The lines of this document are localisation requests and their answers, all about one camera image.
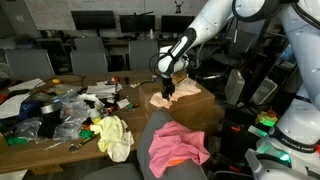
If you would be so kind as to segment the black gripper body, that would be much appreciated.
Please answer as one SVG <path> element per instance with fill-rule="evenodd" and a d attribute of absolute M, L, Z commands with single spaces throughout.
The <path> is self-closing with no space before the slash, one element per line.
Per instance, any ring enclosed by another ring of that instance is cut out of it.
<path fill-rule="evenodd" d="M 173 93 L 175 92 L 175 85 L 172 82 L 171 77 L 163 77 L 162 78 L 163 89 L 161 91 L 162 97 L 164 99 L 169 99 Z"/>

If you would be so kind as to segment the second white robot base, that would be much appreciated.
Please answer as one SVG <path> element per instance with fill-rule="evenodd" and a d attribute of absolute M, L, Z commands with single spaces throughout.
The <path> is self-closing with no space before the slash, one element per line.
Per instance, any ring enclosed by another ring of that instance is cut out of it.
<path fill-rule="evenodd" d="M 248 149 L 254 180 L 320 180 L 320 111 L 301 86 L 280 120 Z"/>

